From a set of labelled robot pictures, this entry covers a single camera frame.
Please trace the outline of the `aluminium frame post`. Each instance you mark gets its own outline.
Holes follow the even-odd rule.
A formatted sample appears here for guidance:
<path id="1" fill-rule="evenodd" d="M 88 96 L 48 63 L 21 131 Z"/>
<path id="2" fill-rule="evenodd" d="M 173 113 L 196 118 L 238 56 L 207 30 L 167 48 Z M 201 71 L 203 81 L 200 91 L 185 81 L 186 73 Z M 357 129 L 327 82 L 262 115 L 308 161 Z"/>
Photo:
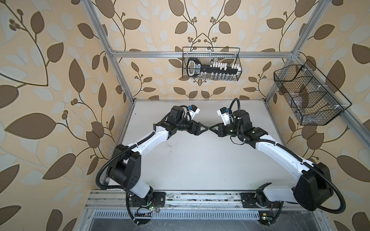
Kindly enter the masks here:
<path id="1" fill-rule="evenodd" d="M 116 73 L 116 76 L 118 78 L 118 81 L 120 83 L 120 85 L 122 86 L 122 89 L 125 91 L 126 95 L 127 95 L 127 99 L 128 101 L 130 102 L 130 104 L 134 104 L 135 103 L 135 99 L 130 91 L 130 88 L 128 86 L 128 83 L 127 81 L 125 80 L 124 78 L 124 75 L 120 69 L 120 66 L 119 66 L 119 63 L 117 62 L 117 60 L 115 59 L 115 57 L 113 56 L 113 50 L 109 44 L 109 41 L 108 41 L 108 37 L 107 35 L 105 34 L 105 31 L 103 29 L 103 26 L 100 24 L 100 21 L 99 21 L 99 18 L 94 10 L 94 7 L 93 7 L 93 3 L 91 1 L 88 1 L 88 0 L 82 0 L 82 5 L 84 7 L 84 10 L 86 11 L 91 23 L 92 23 L 92 26 L 94 27 L 98 37 L 99 37 L 99 40 L 100 40 L 100 43 L 104 49 L 104 51 L 106 52 L 107 56 L 108 56 L 108 60 L 110 61 L 115 73 Z"/>
<path id="2" fill-rule="evenodd" d="M 283 67 L 287 67 L 300 57 L 300 52 L 309 40 L 309 36 L 328 9 L 330 1 L 296 1 L 294 10 L 291 13 L 284 12 L 283 17 L 269 18 L 266 25 L 270 30 L 280 31 L 278 47 L 274 51 L 263 50 L 257 53 L 257 58 L 281 59 Z M 290 51 L 282 52 L 281 45 L 292 24 L 299 18 L 309 14 L 308 21 L 303 23 L 298 31 L 298 39 Z"/>

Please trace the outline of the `aluminium frame post left rear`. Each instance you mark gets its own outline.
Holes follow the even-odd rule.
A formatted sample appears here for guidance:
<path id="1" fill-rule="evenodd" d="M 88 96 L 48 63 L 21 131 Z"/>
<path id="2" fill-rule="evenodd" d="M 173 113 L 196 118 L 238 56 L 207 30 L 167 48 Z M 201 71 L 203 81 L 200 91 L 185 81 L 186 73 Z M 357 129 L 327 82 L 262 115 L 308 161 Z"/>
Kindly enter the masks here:
<path id="1" fill-rule="evenodd" d="M 117 60 L 115 59 L 115 57 L 113 56 L 113 50 L 109 44 L 109 41 L 108 41 L 108 37 L 107 35 L 105 34 L 105 31 L 103 29 L 103 26 L 100 24 L 100 21 L 99 21 L 99 18 L 94 10 L 94 7 L 93 7 L 93 3 L 91 1 L 88 1 L 88 0 L 82 0 L 82 5 L 84 7 L 84 10 L 86 11 L 91 23 L 92 23 L 92 26 L 94 27 L 98 37 L 99 37 L 99 40 L 100 40 L 100 43 L 104 49 L 104 51 L 106 52 L 107 56 L 108 56 L 108 60 L 110 61 L 115 73 L 116 73 L 116 76 L 118 78 L 118 81 L 120 83 L 120 85 L 122 86 L 122 89 L 125 91 L 126 95 L 127 95 L 127 99 L 128 101 L 130 102 L 130 104 L 134 104 L 135 103 L 135 99 L 130 91 L 130 88 L 128 86 L 128 83 L 127 81 L 125 80 L 124 78 L 124 75 L 120 69 L 120 66 L 119 66 L 119 63 L 117 62 Z"/>

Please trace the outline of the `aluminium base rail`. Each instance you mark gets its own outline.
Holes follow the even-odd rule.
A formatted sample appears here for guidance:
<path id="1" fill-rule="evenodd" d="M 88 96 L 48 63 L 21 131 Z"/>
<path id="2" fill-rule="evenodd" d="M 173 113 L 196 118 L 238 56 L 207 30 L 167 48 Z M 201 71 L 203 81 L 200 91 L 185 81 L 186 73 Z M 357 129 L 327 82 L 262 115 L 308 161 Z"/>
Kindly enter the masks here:
<path id="1" fill-rule="evenodd" d="M 160 209 L 278 209 L 278 202 L 257 205 L 254 191 L 155 191 L 149 206 Z M 126 193 L 93 190 L 86 208 L 126 208 Z"/>

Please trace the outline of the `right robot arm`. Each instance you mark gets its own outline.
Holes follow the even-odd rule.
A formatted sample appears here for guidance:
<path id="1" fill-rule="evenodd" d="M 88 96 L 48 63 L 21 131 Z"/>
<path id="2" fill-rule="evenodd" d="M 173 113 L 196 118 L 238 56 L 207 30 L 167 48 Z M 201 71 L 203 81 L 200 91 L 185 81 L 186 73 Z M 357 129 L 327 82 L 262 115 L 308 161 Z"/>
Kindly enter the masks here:
<path id="1" fill-rule="evenodd" d="M 244 110 L 232 112 L 229 108 L 223 107 L 217 114 L 221 117 L 222 123 L 211 126 L 211 131 L 219 137 L 238 138 L 244 144 L 272 158 L 295 179 L 295 183 L 290 185 L 275 185 L 268 182 L 260 186 L 256 190 L 260 206 L 263 207 L 268 201 L 279 201 L 297 203 L 306 210 L 314 211 L 333 196 L 330 171 L 324 164 L 314 164 L 289 152 L 265 130 L 254 127 L 249 114 Z"/>

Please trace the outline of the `black tool in basket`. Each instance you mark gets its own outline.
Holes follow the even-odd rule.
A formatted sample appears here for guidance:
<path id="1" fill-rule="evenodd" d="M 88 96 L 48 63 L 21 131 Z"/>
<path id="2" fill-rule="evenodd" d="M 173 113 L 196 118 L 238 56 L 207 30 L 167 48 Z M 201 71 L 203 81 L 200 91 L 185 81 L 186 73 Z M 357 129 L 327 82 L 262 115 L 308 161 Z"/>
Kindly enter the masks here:
<path id="1" fill-rule="evenodd" d="M 189 58 L 187 64 L 185 65 L 186 74 L 189 77 L 197 77 L 201 75 L 202 77 L 237 77 L 242 73 L 242 68 L 239 64 L 228 64 L 210 61 L 206 64 L 206 61 L 200 61 L 197 58 Z"/>

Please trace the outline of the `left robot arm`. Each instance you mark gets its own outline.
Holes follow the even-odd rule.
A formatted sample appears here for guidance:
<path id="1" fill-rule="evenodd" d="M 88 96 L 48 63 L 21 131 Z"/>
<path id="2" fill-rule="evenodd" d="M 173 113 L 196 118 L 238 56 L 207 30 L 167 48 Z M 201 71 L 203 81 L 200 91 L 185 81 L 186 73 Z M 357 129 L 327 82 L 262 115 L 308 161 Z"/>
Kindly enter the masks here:
<path id="1" fill-rule="evenodd" d="M 150 201 L 153 189 L 141 179 L 142 158 L 178 131 L 196 136 L 204 133 L 207 128 L 193 120 L 199 112 L 195 105 L 173 106 L 160 122 L 153 125 L 153 131 L 147 136 L 129 145 L 118 145 L 106 171 L 106 176 L 117 185 L 109 185 L 108 189 L 122 189 Z"/>

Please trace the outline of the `aluminium frame post right rear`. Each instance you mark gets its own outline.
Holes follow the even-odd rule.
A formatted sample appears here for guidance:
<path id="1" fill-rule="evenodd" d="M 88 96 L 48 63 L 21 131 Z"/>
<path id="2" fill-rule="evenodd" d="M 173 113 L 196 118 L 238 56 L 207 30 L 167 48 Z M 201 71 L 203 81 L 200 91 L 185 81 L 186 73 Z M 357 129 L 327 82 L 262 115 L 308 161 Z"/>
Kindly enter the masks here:
<path id="1" fill-rule="evenodd" d="M 280 31 L 278 47 L 274 51 L 263 50 L 257 53 L 257 58 L 281 59 L 283 67 L 287 67 L 300 57 L 300 52 L 309 40 L 309 36 L 328 9 L 330 1 L 296 1 L 294 10 L 291 13 L 284 12 L 283 17 L 269 18 L 266 25 L 270 30 Z M 298 31 L 298 39 L 290 51 L 282 52 L 281 45 L 292 24 L 299 18 L 309 14 L 308 21 L 303 23 Z"/>

